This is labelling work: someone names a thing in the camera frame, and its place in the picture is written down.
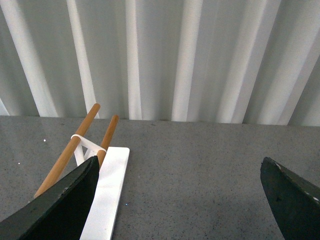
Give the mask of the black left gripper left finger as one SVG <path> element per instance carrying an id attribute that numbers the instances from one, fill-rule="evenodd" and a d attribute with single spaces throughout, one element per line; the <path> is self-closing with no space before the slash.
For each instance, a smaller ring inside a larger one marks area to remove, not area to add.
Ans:
<path id="1" fill-rule="evenodd" d="M 2 240 L 78 240 L 90 212 L 100 165 L 92 156 L 0 223 Z"/>

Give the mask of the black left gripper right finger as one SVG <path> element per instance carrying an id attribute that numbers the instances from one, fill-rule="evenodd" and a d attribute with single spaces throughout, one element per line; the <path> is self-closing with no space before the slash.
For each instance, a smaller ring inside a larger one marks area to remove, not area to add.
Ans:
<path id="1" fill-rule="evenodd" d="M 286 240 L 320 238 L 320 188 L 265 157 L 260 181 L 276 223 Z"/>

